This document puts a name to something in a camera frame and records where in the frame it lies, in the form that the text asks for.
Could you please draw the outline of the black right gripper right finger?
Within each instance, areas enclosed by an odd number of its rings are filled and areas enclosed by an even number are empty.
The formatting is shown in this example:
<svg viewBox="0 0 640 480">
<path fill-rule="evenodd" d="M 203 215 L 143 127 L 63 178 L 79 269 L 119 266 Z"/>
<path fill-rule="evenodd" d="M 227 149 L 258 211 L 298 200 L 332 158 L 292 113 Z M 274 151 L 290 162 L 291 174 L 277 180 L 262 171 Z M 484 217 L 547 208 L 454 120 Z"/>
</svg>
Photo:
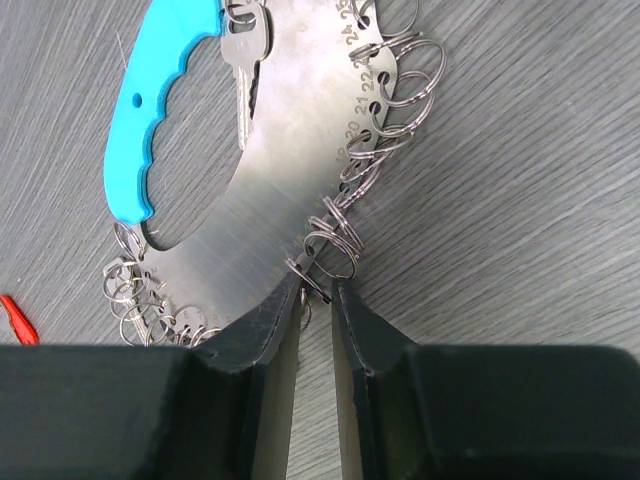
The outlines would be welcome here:
<svg viewBox="0 0 640 480">
<path fill-rule="evenodd" d="M 421 345 L 332 284 L 346 479 L 635 479 L 639 364 L 598 345 Z"/>
</svg>

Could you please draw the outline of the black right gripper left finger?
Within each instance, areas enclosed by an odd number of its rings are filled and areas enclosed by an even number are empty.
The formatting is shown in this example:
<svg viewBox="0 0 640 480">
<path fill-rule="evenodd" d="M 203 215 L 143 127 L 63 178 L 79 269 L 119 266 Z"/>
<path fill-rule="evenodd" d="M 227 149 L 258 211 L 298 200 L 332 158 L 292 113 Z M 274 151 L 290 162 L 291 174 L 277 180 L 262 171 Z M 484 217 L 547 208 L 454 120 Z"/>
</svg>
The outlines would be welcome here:
<svg viewBox="0 0 640 480">
<path fill-rule="evenodd" d="M 5 479 L 282 479 L 302 307 L 287 275 L 199 346 L 5 346 Z"/>
</svg>

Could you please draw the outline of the steel key organizer blue handle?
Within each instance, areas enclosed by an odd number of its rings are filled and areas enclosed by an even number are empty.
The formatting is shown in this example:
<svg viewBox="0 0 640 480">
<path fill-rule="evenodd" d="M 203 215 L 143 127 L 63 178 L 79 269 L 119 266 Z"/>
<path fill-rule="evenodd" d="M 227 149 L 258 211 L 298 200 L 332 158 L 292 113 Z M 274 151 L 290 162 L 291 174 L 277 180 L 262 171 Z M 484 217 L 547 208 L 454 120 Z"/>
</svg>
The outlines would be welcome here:
<svg viewBox="0 0 640 480">
<path fill-rule="evenodd" d="M 149 5 L 121 84 L 103 180 L 123 254 L 103 293 L 131 346 L 195 347 L 252 310 L 287 275 L 309 275 L 332 247 L 352 278 L 364 245 L 348 213 L 411 144 L 447 64 L 413 25 L 381 31 L 372 1 L 259 1 L 270 50 L 252 89 L 252 128 L 214 209 L 184 240 L 155 247 L 144 229 L 152 139 L 192 50 L 224 33 L 224 1 Z"/>
</svg>

